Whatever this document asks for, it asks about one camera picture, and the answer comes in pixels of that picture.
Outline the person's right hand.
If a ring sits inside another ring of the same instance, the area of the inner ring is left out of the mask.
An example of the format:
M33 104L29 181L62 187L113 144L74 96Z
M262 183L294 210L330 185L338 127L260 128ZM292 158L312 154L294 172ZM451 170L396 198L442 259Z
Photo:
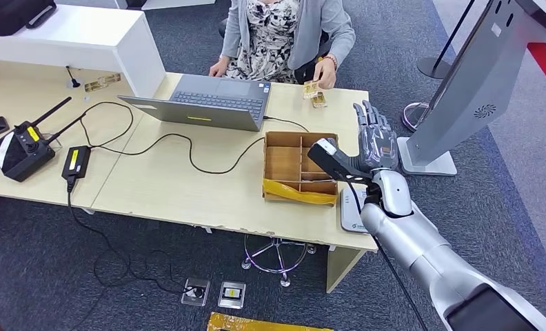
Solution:
M228 68L230 63L230 58L227 56L222 56L220 59L210 67L209 76L210 77L222 77Z

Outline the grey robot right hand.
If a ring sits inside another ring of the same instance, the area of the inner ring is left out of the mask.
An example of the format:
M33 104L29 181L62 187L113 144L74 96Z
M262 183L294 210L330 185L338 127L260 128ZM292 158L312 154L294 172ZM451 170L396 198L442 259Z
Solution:
M337 171L338 177L360 181L363 177L372 177L380 170L397 169L397 136L386 117L367 100L354 103L353 108L358 122L358 154L337 154L339 164L343 167Z

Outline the person's left hand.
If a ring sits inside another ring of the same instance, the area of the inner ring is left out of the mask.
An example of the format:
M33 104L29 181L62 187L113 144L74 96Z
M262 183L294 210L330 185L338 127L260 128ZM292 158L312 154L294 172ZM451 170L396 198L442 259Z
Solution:
M337 62L332 54L328 54L318 61L314 68L313 81L318 83L318 87L324 90L330 90L336 83Z

